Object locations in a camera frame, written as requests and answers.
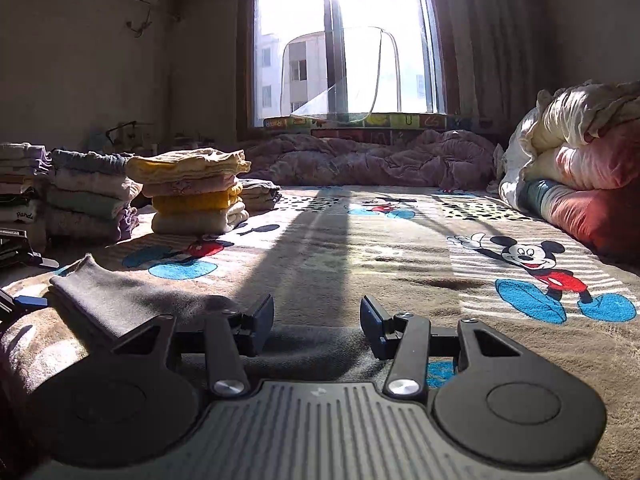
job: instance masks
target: metal bolt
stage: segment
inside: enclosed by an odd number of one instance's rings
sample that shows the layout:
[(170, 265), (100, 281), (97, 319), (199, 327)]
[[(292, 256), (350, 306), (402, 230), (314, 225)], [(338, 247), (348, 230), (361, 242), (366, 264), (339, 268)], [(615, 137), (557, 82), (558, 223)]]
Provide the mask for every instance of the metal bolt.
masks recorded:
[(412, 379), (396, 379), (389, 383), (388, 389), (394, 395), (405, 397), (417, 393), (420, 384)]
[(237, 397), (244, 392), (244, 384), (235, 379), (220, 379), (213, 385), (213, 391), (222, 397)]

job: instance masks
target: ridged surface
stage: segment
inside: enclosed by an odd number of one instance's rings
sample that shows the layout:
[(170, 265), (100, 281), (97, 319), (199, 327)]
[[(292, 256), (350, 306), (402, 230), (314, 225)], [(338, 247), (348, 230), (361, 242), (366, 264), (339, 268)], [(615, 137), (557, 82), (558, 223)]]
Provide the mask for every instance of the ridged surface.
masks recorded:
[(506, 480), (603, 478), (588, 464), (541, 474), (475, 463), (445, 442), (421, 406), (372, 384), (264, 384), (214, 404), (194, 433), (152, 462), (82, 470), (56, 462), (31, 480)]

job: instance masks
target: stack of clothes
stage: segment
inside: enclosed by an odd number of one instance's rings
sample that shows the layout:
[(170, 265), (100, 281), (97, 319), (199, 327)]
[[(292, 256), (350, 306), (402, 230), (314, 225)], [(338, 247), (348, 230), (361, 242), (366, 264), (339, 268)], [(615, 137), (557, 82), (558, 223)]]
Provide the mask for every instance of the stack of clothes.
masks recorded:
[(47, 243), (40, 197), (51, 159), (44, 146), (0, 144), (0, 227), (27, 231), (34, 250)]
[(142, 184), (126, 176), (129, 156), (53, 150), (51, 158), (47, 231), (91, 241), (131, 238), (138, 217), (130, 204)]
[(540, 92), (505, 152), (500, 195), (600, 254), (640, 254), (640, 82)]
[(152, 199), (157, 211), (151, 224), (154, 232), (221, 235), (249, 218), (236, 178), (249, 168), (243, 151), (200, 148), (134, 156), (127, 163), (127, 175), (141, 182), (142, 193)]
[(282, 198), (280, 186), (276, 186), (271, 180), (241, 178), (240, 184), (242, 184), (240, 198), (249, 213), (270, 211)]

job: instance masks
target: yellow cloth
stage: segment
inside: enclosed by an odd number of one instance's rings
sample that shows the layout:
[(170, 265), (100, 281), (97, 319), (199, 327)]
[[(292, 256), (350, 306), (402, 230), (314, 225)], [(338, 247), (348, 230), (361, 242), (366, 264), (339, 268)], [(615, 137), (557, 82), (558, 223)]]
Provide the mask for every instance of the yellow cloth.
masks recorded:
[(246, 173), (250, 168), (251, 163), (244, 160), (243, 150), (223, 153), (213, 148), (180, 150), (150, 157), (133, 156), (126, 165), (127, 176), (140, 184)]
[(227, 209), (240, 200), (242, 184), (239, 182), (224, 191), (200, 195), (155, 196), (151, 199), (156, 211), (171, 215), (188, 211)]

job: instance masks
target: white glove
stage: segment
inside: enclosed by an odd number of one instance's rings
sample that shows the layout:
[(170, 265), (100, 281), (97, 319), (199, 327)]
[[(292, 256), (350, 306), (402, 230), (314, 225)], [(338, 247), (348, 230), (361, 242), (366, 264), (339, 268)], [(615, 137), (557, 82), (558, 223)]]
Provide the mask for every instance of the white glove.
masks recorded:
[(458, 236), (450, 236), (447, 238), (450, 242), (455, 243), (465, 249), (471, 249), (473, 251), (477, 251), (478, 249), (482, 249), (482, 239), (484, 238), (484, 233), (476, 233), (471, 238), (468, 236), (458, 235)]

